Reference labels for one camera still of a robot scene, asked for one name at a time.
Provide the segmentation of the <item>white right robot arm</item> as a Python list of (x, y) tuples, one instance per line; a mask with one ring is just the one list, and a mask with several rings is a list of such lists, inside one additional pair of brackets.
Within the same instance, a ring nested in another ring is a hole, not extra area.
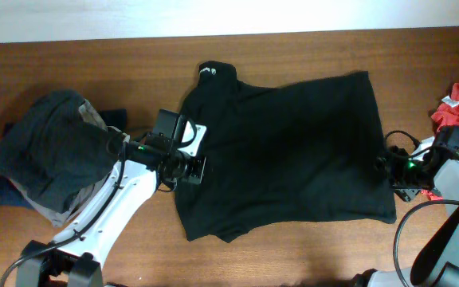
[(408, 218), (424, 206), (418, 204), (410, 209), (394, 236), (395, 270), (369, 269), (355, 275), (349, 286), (459, 286), (459, 128), (443, 128), (436, 136), (413, 143), (412, 154), (390, 147), (379, 157), (379, 166), (401, 200), (413, 200), (420, 190), (436, 191), (441, 196), (439, 204), (447, 207), (449, 217), (413, 265), (403, 269), (398, 261), (399, 239)]

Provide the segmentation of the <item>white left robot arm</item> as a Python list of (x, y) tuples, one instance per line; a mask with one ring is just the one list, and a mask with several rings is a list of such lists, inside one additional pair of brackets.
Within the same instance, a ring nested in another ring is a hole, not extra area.
[(85, 209), (49, 244), (31, 241), (13, 264), (18, 286), (102, 286), (102, 269), (133, 214), (162, 184), (201, 183), (198, 149), (207, 127), (185, 116), (158, 120), (144, 143), (125, 140), (109, 178)]

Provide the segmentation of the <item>black polo shirt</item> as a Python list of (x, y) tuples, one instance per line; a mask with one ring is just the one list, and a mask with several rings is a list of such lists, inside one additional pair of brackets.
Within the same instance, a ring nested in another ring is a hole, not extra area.
[(202, 181), (175, 190), (188, 240), (231, 242), (276, 222), (395, 221), (368, 72), (266, 88), (207, 61), (180, 112), (206, 127)]

